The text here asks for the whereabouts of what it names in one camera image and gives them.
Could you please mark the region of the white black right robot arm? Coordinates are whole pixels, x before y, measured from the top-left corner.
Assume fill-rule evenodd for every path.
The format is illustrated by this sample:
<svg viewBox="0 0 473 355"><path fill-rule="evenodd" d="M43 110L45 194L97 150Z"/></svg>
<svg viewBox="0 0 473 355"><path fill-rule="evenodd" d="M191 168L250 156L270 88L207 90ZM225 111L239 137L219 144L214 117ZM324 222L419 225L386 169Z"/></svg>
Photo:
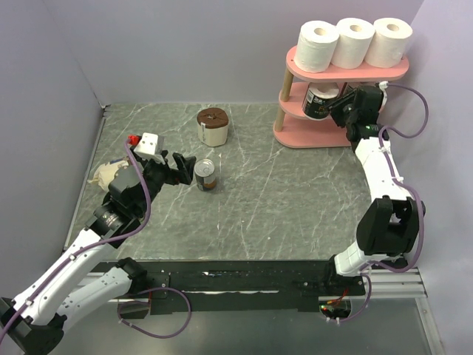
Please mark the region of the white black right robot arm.
<svg viewBox="0 0 473 355"><path fill-rule="evenodd" d="M378 117L387 102L388 81L360 85L329 105L335 123L346 130L370 190L371 204L359 221L355 242L334 255L323 276L324 289L340 294L369 267L394 273L409 271L420 257L425 234L425 205L418 192L406 185L391 151L389 133L409 135L381 125Z"/></svg>

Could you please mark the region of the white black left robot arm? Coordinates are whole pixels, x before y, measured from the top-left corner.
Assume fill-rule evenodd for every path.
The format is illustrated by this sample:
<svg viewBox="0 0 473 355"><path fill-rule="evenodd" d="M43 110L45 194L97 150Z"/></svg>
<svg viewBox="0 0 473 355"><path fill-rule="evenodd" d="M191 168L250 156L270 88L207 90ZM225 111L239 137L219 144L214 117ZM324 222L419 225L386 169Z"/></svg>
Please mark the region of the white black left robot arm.
<svg viewBox="0 0 473 355"><path fill-rule="evenodd" d="M1 335L9 336L25 354L49 354L75 321L109 300L139 297L147 286L146 270L132 258L118 261L98 281L76 285L110 252L148 223L153 199L163 185L189 185L194 156L165 154L144 159L131 153L108 186L101 206L73 244L27 290L1 299Z"/></svg>

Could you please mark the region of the white paper towel roll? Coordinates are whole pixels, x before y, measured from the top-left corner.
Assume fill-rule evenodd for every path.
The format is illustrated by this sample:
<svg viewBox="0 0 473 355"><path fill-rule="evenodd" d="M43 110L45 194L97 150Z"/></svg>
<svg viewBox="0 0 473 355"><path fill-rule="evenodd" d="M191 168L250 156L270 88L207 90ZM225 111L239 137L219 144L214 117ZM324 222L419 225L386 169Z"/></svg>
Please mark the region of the white paper towel roll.
<svg viewBox="0 0 473 355"><path fill-rule="evenodd" d="M331 62L339 33L326 21L308 21L301 26L294 55L295 65L305 72L323 72Z"/></svg>
<svg viewBox="0 0 473 355"><path fill-rule="evenodd" d="M360 18L343 18L336 29L339 37L331 64L345 70L359 67L375 34L374 26Z"/></svg>
<svg viewBox="0 0 473 355"><path fill-rule="evenodd" d="M401 62L413 30L399 18L379 18L373 22L372 37L364 61L373 67L391 68Z"/></svg>

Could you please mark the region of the black paper roll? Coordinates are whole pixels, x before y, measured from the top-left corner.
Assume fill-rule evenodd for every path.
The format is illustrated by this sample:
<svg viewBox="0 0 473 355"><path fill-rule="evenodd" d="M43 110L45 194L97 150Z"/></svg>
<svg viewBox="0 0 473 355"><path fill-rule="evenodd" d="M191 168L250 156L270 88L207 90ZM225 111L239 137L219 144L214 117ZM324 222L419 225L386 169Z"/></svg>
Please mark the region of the black paper roll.
<svg viewBox="0 0 473 355"><path fill-rule="evenodd" d="M321 121L328 117L329 105L339 96L337 83L310 83L302 104L304 116Z"/></svg>

